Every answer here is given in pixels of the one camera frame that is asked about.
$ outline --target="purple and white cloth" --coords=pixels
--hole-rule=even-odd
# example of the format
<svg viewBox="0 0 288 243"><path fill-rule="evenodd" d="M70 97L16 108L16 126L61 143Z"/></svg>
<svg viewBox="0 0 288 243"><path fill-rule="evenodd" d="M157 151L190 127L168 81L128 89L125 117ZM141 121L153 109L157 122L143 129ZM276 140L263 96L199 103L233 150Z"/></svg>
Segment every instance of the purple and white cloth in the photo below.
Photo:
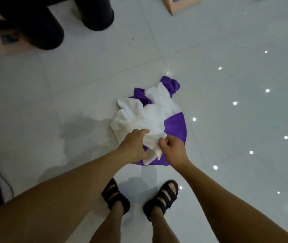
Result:
<svg viewBox="0 0 288 243"><path fill-rule="evenodd" d="M133 97L118 99L120 110L110 124L118 143L134 129L150 130L143 138L143 148L148 158L138 162L138 165L169 165L158 144L161 137L173 135L186 142L187 128L183 113L171 100L179 88L176 80L163 76L157 87L135 88Z"/></svg>

